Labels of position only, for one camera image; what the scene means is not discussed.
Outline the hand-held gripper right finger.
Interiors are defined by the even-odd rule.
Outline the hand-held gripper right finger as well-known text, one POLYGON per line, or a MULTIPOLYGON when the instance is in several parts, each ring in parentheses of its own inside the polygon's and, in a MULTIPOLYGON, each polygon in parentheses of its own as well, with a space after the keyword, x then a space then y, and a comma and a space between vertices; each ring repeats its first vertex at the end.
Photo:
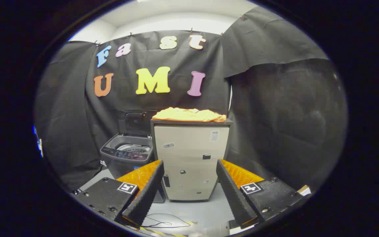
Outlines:
POLYGON ((223 159, 217 162, 216 174, 241 228, 269 222, 298 207, 305 198, 277 177, 264 179, 223 159))

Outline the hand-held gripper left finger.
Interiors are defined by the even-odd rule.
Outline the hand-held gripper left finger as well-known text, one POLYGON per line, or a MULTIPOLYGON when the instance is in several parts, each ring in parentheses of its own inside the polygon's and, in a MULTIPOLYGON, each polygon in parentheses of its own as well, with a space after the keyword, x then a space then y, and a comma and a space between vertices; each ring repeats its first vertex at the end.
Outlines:
POLYGON ((164 162, 156 160, 118 179, 104 177, 78 193, 76 198, 108 219, 140 228, 163 175, 164 162))

